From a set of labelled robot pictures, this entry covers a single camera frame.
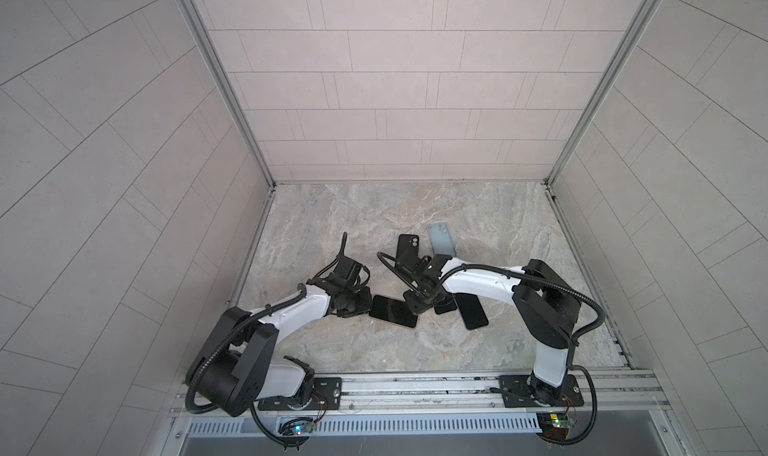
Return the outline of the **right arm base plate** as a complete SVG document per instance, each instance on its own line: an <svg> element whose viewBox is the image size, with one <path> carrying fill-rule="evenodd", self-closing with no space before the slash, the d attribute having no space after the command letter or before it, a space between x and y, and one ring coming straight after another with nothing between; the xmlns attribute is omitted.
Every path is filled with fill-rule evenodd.
<svg viewBox="0 0 768 456"><path fill-rule="evenodd" d="M567 374L559 387L535 379L532 375L502 375L498 378L499 394L506 408L575 407L584 405L582 390L589 393L586 384L578 383Z"/></svg>

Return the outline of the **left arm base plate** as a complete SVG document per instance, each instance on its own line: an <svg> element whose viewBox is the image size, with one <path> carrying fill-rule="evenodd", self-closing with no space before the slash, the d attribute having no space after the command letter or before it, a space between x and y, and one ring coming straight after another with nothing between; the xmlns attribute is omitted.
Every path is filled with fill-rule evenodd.
<svg viewBox="0 0 768 456"><path fill-rule="evenodd" d="M338 377L314 377L302 382L291 396L274 396L260 399L259 411L318 411L337 410L340 407L342 379Z"/></svg>

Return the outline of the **purple phone black screen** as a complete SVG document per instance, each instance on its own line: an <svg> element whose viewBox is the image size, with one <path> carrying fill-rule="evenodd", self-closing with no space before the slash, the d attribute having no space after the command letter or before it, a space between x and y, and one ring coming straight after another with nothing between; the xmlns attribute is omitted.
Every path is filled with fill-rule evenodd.
<svg viewBox="0 0 768 456"><path fill-rule="evenodd" d="M381 295L375 295L372 298L369 316L410 329L414 329L418 322L418 316L408 308L404 301Z"/></svg>

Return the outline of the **black phone case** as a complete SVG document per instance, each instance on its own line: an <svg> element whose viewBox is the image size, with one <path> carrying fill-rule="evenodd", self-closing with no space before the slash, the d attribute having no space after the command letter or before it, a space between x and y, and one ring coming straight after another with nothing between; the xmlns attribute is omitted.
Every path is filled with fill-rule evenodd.
<svg viewBox="0 0 768 456"><path fill-rule="evenodd" d="M400 265L415 265L419 261L420 238L415 234L400 234L397 241L396 262Z"/></svg>

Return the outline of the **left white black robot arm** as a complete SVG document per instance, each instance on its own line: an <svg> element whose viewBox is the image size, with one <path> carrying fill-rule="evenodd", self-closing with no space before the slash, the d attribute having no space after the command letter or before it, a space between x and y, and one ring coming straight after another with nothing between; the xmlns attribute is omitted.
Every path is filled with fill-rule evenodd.
<svg viewBox="0 0 768 456"><path fill-rule="evenodd" d="M278 344L326 316L349 318L372 307L369 269L338 255L287 298L263 308L232 307L219 318L186 376L191 414L220 409L232 417L261 400L303 408L312 399L315 370L296 357L274 358Z"/></svg>

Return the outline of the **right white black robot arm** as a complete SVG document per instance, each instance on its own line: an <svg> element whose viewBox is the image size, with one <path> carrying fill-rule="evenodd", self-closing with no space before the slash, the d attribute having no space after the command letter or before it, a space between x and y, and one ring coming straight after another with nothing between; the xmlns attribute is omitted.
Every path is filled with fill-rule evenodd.
<svg viewBox="0 0 768 456"><path fill-rule="evenodd" d="M445 306L460 294L513 305L536 341L530 396L546 405L561 399L579 336L574 327L584 296L549 266L532 260L523 267L504 268L437 255L403 256L389 270L409 287L404 297L415 314Z"/></svg>

